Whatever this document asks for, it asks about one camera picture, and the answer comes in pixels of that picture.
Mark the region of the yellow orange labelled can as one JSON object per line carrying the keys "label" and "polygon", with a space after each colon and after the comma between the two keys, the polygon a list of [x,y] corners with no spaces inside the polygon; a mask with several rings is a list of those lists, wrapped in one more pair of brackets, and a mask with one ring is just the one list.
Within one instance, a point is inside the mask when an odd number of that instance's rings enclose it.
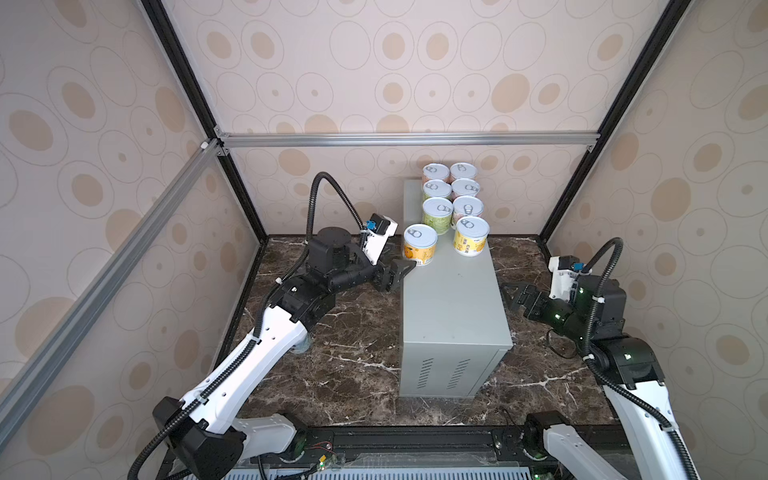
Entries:
{"label": "yellow orange labelled can", "polygon": [[426,266],[436,252],[438,242],[437,232],[426,224],[413,224],[403,233],[403,256],[412,260],[417,266]]}

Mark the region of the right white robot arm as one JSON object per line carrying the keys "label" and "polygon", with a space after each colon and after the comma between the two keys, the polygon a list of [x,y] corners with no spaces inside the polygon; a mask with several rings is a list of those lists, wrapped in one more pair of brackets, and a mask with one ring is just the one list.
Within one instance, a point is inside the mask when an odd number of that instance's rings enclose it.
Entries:
{"label": "right white robot arm", "polygon": [[664,374],[652,348],[623,332],[626,292],[605,275],[578,275],[559,295],[529,283],[500,286],[506,308],[575,345],[619,414],[638,467],[651,479],[699,474],[671,413]]}

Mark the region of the white red labelled can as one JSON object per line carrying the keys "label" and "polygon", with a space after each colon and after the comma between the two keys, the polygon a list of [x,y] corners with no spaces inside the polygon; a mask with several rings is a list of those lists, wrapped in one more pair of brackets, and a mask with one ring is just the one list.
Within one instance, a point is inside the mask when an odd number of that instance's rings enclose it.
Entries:
{"label": "white red labelled can", "polygon": [[459,178],[454,180],[451,183],[451,188],[451,198],[453,200],[461,196],[476,197],[481,190],[480,184],[474,179],[470,178]]}

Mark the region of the lime green labelled can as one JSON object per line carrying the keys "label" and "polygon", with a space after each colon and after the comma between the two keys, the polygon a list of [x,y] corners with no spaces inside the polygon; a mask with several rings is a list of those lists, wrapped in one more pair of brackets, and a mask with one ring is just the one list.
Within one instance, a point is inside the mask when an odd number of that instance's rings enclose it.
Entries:
{"label": "lime green labelled can", "polygon": [[437,235],[448,232],[453,216],[453,204],[446,198],[428,198],[422,203],[423,223],[435,230]]}

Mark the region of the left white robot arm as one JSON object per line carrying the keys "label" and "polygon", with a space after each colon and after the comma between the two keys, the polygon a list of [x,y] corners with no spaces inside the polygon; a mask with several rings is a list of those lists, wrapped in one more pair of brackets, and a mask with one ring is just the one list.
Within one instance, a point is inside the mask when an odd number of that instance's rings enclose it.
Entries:
{"label": "left white robot arm", "polygon": [[243,460],[293,450],[298,428],[286,416],[241,419],[238,413],[278,361],[307,342],[314,326],[335,307],[338,293],[366,283],[379,291],[397,290],[417,263],[380,261],[388,237],[365,230],[353,239],[339,227],[310,235],[294,267],[265,296],[252,331],[194,389],[156,405],[159,431],[134,460],[129,478],[138,478],[160,445],[183,464],[177,479],[222,479]]}

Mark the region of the orange tomato labelled can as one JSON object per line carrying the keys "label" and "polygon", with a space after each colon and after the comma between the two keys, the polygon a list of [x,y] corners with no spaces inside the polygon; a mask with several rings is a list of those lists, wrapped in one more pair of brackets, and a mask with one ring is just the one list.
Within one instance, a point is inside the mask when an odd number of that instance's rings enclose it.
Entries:
{"label": "orange tomato labelled can", "polygon": [[458,179],[475,179],[477,168],[468,162],[457,162],[450,166],[450,182]]}

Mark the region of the teal labelled can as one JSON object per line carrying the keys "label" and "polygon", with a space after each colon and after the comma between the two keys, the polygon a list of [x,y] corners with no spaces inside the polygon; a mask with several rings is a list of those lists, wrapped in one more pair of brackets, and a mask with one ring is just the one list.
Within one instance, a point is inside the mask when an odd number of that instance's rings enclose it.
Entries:
{"label": "teal labelled can", "polygon": [[311,345],[312,338],[310,335],[307,335],[292,347],[291,352],[296,355],[304,354],[310,349]]}

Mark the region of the purple pink labelled can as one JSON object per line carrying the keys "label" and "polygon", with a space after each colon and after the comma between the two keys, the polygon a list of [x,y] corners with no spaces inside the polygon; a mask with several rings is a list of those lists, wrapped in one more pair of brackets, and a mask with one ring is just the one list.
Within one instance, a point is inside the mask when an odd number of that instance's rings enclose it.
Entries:
{"label": "purple pink labelled can", "polygon": [[451,224],[455,226],[459,220],[466,216],[481,217],[484,211],[483,202],[475,196],[463,195],[452,202],[453,214]]}

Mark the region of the pink orange labelled can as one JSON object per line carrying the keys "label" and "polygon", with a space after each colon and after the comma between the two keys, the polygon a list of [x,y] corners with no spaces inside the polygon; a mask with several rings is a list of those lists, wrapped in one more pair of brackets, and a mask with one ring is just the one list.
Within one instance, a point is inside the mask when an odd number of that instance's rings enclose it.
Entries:
{"label": "pink orange labelled can", "polygon": [[422,182],[440,180],[447,182],[450,177],[450,168],[440,163],[429,163],[422,168]]}

